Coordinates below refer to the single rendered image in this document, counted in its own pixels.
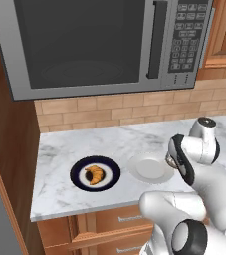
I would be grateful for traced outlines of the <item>golden brown croissant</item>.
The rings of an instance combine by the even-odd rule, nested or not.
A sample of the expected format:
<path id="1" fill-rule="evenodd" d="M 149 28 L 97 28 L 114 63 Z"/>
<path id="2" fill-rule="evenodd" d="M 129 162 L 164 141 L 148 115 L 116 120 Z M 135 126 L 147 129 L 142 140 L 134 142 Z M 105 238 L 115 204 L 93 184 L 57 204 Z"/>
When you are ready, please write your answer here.
<path id="1" fill-rule="evenodd" d="M 103 170 L 97 165 L 92 165 L 86 168 L 86 172 L 89 172 L 92 175 L 92 180 L 90 181 L 90 185 L 98 184 L 99 182 L 102 181 L 104 176 Z"/>

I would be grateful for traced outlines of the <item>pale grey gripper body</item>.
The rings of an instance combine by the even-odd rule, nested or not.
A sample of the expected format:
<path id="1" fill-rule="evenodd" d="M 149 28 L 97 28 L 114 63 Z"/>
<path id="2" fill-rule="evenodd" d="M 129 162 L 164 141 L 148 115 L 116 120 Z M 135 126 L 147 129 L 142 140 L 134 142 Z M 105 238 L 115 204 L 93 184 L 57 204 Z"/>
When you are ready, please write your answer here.
<path id="1" fill-rule="evenodd" d="M 171 157 L 171 155 L 169 153 L 166 154 L 165 160 L 170 167 L 172 167 L 172 168 L 177 167 L 174 159 Z"/>

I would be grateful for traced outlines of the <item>wooden wall cupboard door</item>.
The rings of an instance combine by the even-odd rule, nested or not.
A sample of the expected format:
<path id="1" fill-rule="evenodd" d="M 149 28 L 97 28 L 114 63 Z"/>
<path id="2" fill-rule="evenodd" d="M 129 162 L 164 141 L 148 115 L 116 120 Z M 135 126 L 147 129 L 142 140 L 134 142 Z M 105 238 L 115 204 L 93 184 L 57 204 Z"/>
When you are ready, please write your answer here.
<path id="1" fill-rule="evenodd" d="M 215 9 L 204 56 L 206 69 L 226 68 L 226 0 L 214 0 Z"/>

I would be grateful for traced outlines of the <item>wooden base cupboard door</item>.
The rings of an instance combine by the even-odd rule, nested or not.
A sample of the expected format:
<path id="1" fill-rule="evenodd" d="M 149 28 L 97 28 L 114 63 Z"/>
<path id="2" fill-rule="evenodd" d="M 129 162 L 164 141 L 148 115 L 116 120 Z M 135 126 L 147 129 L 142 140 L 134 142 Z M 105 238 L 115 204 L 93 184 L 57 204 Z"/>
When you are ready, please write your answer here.
<path id="1" fill-rule="evenodd" d="M 74 255 L 69 250 L 69 245 L 78 235 L 76 220 L 69 217 L 61 217 L 39 221 L 37 223 L 45 255 Z"/>

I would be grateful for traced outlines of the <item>tall wooden cabinet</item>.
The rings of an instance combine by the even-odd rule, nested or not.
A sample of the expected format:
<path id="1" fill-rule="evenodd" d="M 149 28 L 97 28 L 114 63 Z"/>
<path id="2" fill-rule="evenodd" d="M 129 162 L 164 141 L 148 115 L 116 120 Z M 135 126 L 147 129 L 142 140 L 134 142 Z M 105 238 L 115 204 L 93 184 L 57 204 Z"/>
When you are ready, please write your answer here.
<path id="1" fill-rule="evenodd" d="M 20 255 L 45 255 L 30 220 L 39 137 L 35 104 L 11 99 L 0 53 L 0 196 Z"/>

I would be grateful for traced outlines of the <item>wooden drawer front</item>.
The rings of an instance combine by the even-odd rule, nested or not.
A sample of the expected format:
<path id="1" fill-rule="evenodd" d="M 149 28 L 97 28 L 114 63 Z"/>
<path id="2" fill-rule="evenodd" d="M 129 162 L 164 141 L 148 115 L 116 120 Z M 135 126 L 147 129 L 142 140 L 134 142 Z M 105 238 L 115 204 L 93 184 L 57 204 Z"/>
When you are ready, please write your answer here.
<path id="1" fill-rule="evenodd" d="M 123 223 L 119 223 L 117 219 L 136 215 L 141 215 L 137 205 L 99 211 L 96 213 L 96 230 L 102 233 L 150 224 L 150 221 L 145 218 Z"/>
<path id="2" fill-rule="evenodd" d="M 98 255 L 138 255 L 140 250 L 118 254 L 116 253 L 116 248 L 125 249 L 143 246 L 149 240 L 150 236 L 150 232 L 143 232 L 140 234 L 131 235 L 129 237 L 122 237 L 116 241 L 100 244 L 97 247 L 97 253 Z"/>

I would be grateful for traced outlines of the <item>white plate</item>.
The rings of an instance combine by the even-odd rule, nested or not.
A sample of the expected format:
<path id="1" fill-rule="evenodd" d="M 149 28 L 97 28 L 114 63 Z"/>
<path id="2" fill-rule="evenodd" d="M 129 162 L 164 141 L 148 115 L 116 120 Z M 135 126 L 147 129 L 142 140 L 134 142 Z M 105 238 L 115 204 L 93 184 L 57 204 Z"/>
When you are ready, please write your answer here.
<path id="1" fill-rule="evenodd" d="M 174 170 L 154 152 L 136 154 L 128 161 L 127 169 L 136 179 L 151 184 L 167 182 L 174 175 Z"/>

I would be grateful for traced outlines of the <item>dark blue rimmed plate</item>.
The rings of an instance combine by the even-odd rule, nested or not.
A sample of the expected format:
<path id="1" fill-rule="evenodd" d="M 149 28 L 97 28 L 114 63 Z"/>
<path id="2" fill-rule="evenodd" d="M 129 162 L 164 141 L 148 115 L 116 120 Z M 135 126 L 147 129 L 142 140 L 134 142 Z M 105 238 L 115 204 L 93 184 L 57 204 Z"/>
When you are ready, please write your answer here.
<path id="1" fill-rule="evenodd" d="M 101 182 L 95 185 L 90 185 L 92 175 L 86 172 L 86 168 L 97 165 L 100 167 L 104 176 Z M 101 192 L 108 190 L 115 186 L 120 178 L 120 168 L 112 159 L 101 156 L 93 155 L 87 156 L 77 161 L 71 171 L 70 179 L 74 186 L 88 192 Z"/>

